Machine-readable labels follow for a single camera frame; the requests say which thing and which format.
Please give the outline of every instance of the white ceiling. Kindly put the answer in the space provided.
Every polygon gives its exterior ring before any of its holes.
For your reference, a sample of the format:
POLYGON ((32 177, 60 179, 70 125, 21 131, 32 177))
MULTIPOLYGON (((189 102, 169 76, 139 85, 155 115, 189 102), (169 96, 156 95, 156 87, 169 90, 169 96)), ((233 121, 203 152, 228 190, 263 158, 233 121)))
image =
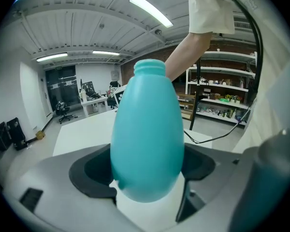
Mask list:
MULTIPOLYGON (((19 47, 35 60, 68 52, 67 58, 40 62, 44 68, 76 63, 123 63, 145 52, 178 44, 188 33, 188 0, 148 0, 174 24, 165 28, 129 0, 19 0, 0 28, 0 59, 19 47), (116 57, 92 50, 120 52, 116 57)), ((244 15, 234 6, 235 35, 224 38, 254 42, 244 15)))

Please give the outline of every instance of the bottle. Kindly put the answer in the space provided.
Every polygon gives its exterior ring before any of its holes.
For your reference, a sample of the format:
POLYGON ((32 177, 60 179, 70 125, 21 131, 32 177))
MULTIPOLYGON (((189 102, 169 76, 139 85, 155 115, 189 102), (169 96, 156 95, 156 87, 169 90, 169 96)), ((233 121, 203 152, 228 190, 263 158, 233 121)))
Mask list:
POLYGON ((118 107, 111 164, 120 190, 137 202, 153 202, 172 189, 184 158, 180 107, 165 65, 155 59, 134 65, 118 107))

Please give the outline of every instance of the human arm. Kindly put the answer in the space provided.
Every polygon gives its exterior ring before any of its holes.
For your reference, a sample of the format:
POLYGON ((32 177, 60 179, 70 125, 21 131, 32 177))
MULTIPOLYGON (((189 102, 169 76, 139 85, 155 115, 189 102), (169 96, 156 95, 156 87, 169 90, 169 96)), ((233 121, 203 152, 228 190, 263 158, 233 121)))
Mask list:
POLYGON ((192 66, 209 48, 212 32, 189 33, 165 61, 166 76, 171 81, 192 66))

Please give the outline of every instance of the bottle neck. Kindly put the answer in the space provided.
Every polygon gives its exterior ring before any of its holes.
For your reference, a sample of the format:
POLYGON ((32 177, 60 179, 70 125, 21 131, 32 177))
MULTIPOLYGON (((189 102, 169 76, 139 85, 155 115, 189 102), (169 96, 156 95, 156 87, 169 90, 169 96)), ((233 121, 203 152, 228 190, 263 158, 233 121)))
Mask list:
POLYGON ((161 75, 165 76, 164 62, 156 59, 144 59, 134 65, 134 75, 161 75))

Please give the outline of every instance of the brick wall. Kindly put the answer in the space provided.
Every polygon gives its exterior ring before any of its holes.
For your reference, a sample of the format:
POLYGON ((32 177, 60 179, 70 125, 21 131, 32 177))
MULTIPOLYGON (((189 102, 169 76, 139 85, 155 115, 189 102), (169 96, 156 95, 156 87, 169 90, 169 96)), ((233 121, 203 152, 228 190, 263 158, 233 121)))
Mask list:
MULTIPOLYGON (((122 76, 123 85, 127 84, 129 79, 134 76, 133 67, 137 61, 142 60, 142 59, 147 59, 147 58, 153 58, 153 59, 158 59, 165 62, 175 48, 176 48, 175 46, 171 46, 169 48, 165 48, 160 51, 149 53, 147 55, 134 59, 126 64, 123 64, 121 66, 121 76, 122 76)), ((238 43, 238 42, 230 42, 230 41, 212 41, 208 51, 217 51, 217 48, 225 52, 236 52, 236 53, 243 53, 243 54, 250 54, 256 51, 256 48, 254 45, 238 43)), ((203 60, 201 61, 201 65, 208 66, 208 67, 209 66, 227 67, 227 68, 235 68, 235 69, 243 69, 243 70, 245 70, 246 68, 245 64, 243 63, 236 63, 232 61, 220 61, 220 60, 203 60)), ((210 80, 214 78, 214 73, 202 73, 202 75, 204 75, 204 78, 206 77, 210 78, 210 80)), ((239 79, 237 76, 234 76, 234 75, 226 75, 225 78, 239 79)), ((182 87, 183 85, 184 84, 181 84, 181 85, 177 84, 175 87, 176 91, 185 92, 185 86, 183 88, 182 87)))

